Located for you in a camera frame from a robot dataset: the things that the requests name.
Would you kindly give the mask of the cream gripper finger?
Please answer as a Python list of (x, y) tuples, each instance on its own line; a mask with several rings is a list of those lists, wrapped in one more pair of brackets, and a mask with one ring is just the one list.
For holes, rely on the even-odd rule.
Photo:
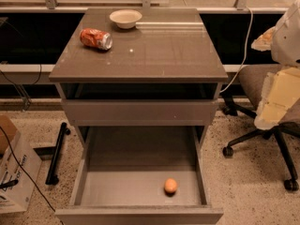
[(275, 27), (271, 27), (256, 38), (252, 44), (251, 48), (256, 51), (264, 52), (271, 50), (272, 37), (275, 31)]
[(254, 125), (267, 130), (279, 124), (300, 98), (300, 69), (285, 67), (277, 73), (268, 72), (262, 84)]

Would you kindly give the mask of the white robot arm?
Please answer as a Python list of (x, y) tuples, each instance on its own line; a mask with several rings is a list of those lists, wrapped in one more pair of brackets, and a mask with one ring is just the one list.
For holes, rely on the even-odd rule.
[(271, 51), (272, 59), (282, 65), (263, 81), (262, 100), (254, 120), (256, 128), (275, 127), (300, 98), (300, 0), (296, 0), (274, 27), (255, 39), (251, 48)]

